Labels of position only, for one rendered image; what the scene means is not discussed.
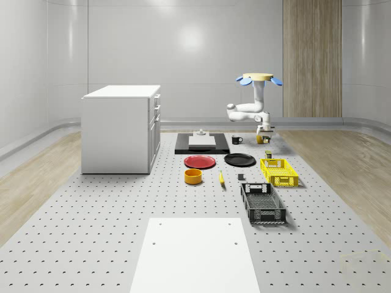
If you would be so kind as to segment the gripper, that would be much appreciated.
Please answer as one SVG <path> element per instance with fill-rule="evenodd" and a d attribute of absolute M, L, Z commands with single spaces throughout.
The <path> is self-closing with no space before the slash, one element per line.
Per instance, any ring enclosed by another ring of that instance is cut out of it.
<path fill-rule="evenodd" d="M 262 125 L 257 126 L 256 135 L 263 136 L 263 144 L 269 143 L 271 137 L 275 134 L 273 129 L 265 130 Z"/>

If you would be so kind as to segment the yellow basket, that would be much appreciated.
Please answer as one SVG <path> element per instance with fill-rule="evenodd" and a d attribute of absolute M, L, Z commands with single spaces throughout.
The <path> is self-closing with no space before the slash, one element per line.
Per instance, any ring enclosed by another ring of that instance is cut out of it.
<path fill-rule="evenodd" d="M 298 174 L 286 159 L 261 159 L 260 168 L 274 186 L 298 186 Z"/>

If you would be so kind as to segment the black plate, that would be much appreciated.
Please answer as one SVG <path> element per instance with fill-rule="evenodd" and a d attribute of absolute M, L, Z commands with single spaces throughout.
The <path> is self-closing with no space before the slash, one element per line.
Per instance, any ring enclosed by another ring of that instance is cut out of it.
<path fill-rule="evenodd" d="M 253 156 L 244 153 L 231 153 L 224 157 L 224 161 L 228 165 L 235 167 L 251 167 L 256 164 Z"/>

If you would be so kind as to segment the drone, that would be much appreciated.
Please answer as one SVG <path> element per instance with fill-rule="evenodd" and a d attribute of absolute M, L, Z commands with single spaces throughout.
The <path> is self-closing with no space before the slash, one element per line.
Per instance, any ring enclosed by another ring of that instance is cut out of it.
<path fill-rule="evenodd" d="M 254 81 L 271 81 L 275 85 L 283 85 L 283 82 L 275 78 L 273 74 L 269 73 L 245 73 L 236 78 L 241 85 L 249 85 Z"/>

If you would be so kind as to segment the dark grey basket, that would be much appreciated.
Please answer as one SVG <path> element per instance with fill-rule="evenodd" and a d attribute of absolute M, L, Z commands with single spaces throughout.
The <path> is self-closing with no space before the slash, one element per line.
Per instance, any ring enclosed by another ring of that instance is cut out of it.
<path fill-rule="evenodd" d="M 270 183 L 242 183 L 241 196 L 251 223 L 285 223 L 286 207 Z"/>

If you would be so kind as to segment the red plate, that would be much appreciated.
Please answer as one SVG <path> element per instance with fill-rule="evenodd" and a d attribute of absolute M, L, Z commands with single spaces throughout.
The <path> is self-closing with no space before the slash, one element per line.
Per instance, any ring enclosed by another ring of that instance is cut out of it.
<path fill-rule="evenodd" d="M 186 157 L 184 159 L 184 164 L 189 168 L 206 169 L 206 168 L 214 167 L 216 161 L 211 156 L 193 155 L 193 156 Z"/>

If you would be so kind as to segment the black stove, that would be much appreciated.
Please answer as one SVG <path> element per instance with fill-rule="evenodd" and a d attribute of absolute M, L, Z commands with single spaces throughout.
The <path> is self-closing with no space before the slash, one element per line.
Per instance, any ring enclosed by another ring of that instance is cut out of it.
<path fill-rule="evenodd" d="M 178 133 L 175 145 L 175 154 L 230 154 L 230 149 L 223 133 L 211 133 L 210 136 L 215 138 L 215 148 L 190 148 L 190 133 Z"/>

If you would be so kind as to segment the yellow bowl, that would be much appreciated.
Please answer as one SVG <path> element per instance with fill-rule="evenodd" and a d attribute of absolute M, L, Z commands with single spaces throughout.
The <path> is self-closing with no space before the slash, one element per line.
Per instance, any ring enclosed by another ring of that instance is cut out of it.
<path fill-rule="evenodd" d="M 185 183 L 196 185 L 202 182 L 202 171 L 196 168 L 190 168 L 185 171 Z"/>

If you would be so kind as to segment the white board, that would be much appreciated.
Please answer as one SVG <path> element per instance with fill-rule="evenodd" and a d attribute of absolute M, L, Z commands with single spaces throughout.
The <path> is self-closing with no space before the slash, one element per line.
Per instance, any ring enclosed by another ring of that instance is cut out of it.
<path fill-rule="evenodd" d="M 130 293 L 260 293 L 239 218 L 151 218 Z"/>

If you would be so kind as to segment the white cabinet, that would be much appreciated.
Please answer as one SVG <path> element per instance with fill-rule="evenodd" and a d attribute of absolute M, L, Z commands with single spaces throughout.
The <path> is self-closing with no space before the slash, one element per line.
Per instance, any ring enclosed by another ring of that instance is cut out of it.
<path fill-rule="evenodd" d="M 160 146 L 160 88 L 108 85 L 82 98 L 82 173 L 151 172 Z"/>

